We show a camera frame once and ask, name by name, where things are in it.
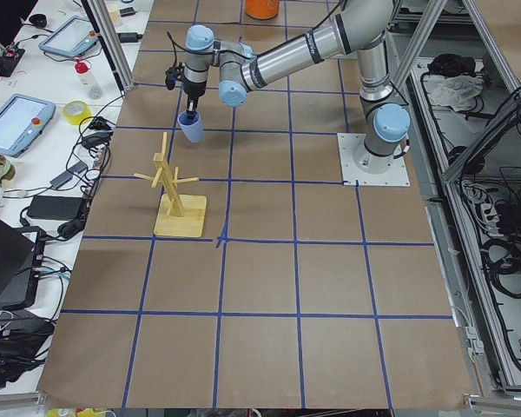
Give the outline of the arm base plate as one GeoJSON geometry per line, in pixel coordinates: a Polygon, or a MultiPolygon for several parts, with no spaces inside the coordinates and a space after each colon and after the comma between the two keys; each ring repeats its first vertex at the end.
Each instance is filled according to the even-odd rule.
{"type": "Polygon", "coordinates": [[[365,148],[365,134],[338,133],[342,182],[350,186],[409,187],[405,158],[398,145],[390,156],[374,156],[365,148]]]}

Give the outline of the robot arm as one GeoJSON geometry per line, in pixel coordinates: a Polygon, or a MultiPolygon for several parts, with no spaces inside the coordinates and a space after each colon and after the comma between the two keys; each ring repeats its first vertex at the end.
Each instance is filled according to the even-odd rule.
{"type": "Polygon", "coordinates": [[[337,57],[355,56],[359,69],[359,99],[366,120],[366,135],[354,145],[355,166],[369,175],[388,171],[402,157],[399,145],[406,141],[411,119],[393,98],[386,47],[392,1],[343,1],[337,12],[263,52],[242,42],[215,35],[203,24],[191,26],[180,47],[185,58],[166,72],[169,88],[180,82],[187,103],[178,123],[190,142],[203,137],[200,99],[205,95],[209,71],[219,73],[218,95],[230,108],[243,105],[250,93],[283,79],[297,79],[337,57]]]}

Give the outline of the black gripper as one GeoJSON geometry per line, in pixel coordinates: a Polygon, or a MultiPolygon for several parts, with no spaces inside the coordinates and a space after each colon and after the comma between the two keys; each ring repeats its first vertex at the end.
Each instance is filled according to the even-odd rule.
{"type": "Polygon", "coordinates": [[[194,120],[197,115],[197,107],[199,99],[205,94],[205,83],[195,83],[189,80],[182,82],[183,90],[186,93],[188,100],[186,106],[186,113],[189,120],[194,120]]]}

